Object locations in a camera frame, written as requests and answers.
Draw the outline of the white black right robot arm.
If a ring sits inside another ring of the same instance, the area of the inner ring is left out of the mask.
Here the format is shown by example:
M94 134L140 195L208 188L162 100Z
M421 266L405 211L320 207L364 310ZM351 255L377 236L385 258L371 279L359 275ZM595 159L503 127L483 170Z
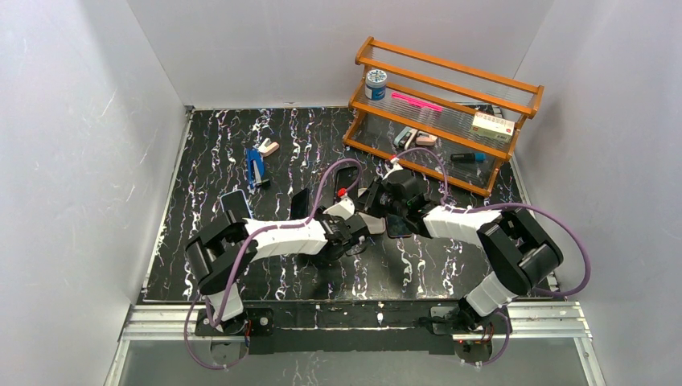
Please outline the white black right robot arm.
M528 294L564 260L562 251L525 207L471 210L432 199L409 170L389 172L359 193L356 209L398 216L408 230L430 239L452 239L479 248L491 272L458 301L448 323L475 329L515 298Z

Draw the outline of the orange wooden shelf rack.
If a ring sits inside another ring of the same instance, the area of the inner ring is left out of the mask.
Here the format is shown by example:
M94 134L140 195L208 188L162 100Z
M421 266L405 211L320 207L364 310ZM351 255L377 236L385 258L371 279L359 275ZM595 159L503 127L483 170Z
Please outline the orange wooden shelf rack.
M520 131L527 120L540 110L544 86L529 84L493 72L473 68L452 60L415 51L378 40L365 39L355 54L355 64L363 75L349 107L356 117L343 136L345 145L388 160L402 149L393 140L405 126L438 137L434 146L444 159L452 153L481 152L486 161L481 166L450 164L446 167L448 184L488 197L503 164L514 153ZM373 68L388 73L385 97L370 101L364 93L364 76ZM419 109L392 99L399 92L440 105L442 112ZM485 138L470 132L473 116L487 113L515 123L509 143ZM414 139L408 147L417 146Z

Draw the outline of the black blue marker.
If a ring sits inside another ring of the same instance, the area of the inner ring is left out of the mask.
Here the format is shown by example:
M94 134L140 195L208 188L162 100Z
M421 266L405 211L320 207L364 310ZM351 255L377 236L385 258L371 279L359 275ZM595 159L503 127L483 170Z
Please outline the black blue marker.
M481 163L486 161L486 155L481 152L457 153L450 156L453 163Z

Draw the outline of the beige pink phone case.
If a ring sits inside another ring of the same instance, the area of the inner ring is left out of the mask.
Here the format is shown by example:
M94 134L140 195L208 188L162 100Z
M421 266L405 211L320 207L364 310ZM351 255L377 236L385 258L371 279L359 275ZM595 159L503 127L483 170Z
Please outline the beige pink phone case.
M378 187L359 189L356 211L368 226L371 235L379 235L385 232L384 213Z

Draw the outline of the pink pen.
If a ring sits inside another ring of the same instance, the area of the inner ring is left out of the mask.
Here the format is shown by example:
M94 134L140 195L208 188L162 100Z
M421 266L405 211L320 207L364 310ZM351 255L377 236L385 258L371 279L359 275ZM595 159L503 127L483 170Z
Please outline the pink pen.
M393 92L392 93L392 99L403 101L408 103L409 105L413 107L417 107L419 109L429 109L437 113L442 112L442 107L440 105L436 105L433 103L430 103L428 101L423 101L421 99L409 96L407 94L399 93L399 92Z

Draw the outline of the white red cardboard box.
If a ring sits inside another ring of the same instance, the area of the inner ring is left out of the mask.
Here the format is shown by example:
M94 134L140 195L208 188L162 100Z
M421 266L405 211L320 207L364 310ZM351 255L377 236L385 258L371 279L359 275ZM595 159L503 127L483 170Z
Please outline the white red cardboard box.
M470 132L485 138L509 143L515 131L515 123L487 113L477 112L472 119Z

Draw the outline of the purple edged smartphone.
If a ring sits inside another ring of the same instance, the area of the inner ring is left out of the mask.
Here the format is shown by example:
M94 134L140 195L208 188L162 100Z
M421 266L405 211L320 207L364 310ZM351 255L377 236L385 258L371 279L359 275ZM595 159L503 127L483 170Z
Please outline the purple edged smartphone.
M387 236L392 239L411 237L413 234L399 216L388 215L385 218L385 227Z

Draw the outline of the phone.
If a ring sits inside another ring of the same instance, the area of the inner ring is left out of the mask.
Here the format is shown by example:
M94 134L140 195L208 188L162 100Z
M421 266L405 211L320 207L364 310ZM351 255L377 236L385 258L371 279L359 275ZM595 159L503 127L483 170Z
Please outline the phone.
M353 187L350 189L350 185L356 181L359 175L359 169L357 166L345 166L339 168L335 172L334 177L334 203L338 203L343 198L343 193L345 193L350 199L356 200L358 197L358 188Z
M237 219L253 217L246 195L242 189L236 189L219 197L221 208L225 213L231 212Z

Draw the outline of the small pink white stapler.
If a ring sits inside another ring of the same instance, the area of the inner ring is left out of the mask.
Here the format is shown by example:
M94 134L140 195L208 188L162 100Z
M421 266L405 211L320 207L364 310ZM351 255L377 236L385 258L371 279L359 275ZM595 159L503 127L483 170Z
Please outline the small pink white stapler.
M266 158L273 154L279 149L280 145L278 142L271 140L270 138L265 138L263 142L257 147L257 150L261 157Z

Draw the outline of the phone in light blue case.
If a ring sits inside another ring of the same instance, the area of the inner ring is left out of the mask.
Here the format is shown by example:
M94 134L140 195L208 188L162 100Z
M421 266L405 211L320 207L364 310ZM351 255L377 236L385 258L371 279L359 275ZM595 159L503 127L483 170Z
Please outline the phone in light blue case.
M237 219L253 217L246 195L242 189L236 189L219 197L221 208L225 213L231 212Z

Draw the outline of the black arm mounting base bar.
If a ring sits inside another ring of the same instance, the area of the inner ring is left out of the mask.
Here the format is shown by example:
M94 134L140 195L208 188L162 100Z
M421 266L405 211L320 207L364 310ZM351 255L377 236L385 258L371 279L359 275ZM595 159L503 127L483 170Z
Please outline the black arm mounting base bar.
M469 329L454 321L456 301L250 302L269 320L252 338L250 352L425 351L451 355L456 347L486 341L491 328Z

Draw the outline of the black smartphone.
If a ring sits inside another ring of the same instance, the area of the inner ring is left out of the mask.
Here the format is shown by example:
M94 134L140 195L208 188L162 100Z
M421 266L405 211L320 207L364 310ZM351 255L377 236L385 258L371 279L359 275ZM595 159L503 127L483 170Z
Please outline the black smartphone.
M310 215L310 189L303 188L291 198L290 220L304 220Z

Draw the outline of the white blue labelled jar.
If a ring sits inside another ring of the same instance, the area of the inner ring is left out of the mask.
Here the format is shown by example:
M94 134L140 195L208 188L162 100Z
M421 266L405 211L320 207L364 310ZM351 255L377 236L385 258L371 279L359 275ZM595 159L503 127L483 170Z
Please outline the white blue labelled jar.
M388 73L379 68L373 68L364 76L364 93L370 101L380 101L385 97L388 83Z

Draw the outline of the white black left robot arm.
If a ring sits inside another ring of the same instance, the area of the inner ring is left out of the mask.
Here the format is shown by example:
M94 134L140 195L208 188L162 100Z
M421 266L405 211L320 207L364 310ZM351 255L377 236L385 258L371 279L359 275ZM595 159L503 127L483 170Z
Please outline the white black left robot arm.
M251 262L283 255L335 260L369 236L358 214L317 211L305 219L261 221L228 211L187 242L185 258L206 302L208 323L216 327L243 313L236 279Z

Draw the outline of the light blue small stapler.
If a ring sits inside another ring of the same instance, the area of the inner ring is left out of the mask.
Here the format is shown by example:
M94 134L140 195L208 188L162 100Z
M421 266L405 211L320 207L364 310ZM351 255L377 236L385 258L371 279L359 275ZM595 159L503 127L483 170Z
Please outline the light blue small stapler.
M409 146L408 145L409 141L413 138L413 135L416 133L417 133L416 129L409 126L405 126L403 130L400 131L398 135L394 137L393 140L394 147L402 150L406 149Z

